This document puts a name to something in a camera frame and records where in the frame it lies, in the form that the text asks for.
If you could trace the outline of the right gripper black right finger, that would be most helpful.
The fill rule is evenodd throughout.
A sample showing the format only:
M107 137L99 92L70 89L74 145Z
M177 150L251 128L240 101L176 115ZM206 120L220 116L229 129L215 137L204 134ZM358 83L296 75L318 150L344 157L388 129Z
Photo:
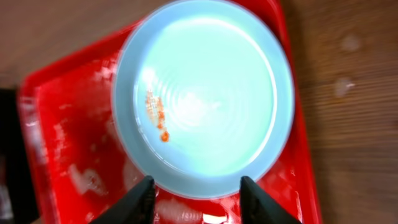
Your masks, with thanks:
M248 176L239 189L242 224L301 224Z

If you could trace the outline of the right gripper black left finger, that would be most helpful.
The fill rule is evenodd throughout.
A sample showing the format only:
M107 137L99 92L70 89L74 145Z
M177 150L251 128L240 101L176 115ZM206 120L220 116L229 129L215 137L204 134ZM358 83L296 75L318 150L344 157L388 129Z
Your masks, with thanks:
M155 182L147 175L90 224L153 224Z

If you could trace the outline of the light blue plate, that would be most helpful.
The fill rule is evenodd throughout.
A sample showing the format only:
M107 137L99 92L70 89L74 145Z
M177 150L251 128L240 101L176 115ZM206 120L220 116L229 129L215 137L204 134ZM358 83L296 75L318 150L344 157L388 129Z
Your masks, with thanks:
M164 190L206 199L274 165L294 96L287 56L259 17L231 1L174 1L126 41L112 114L140 171Z

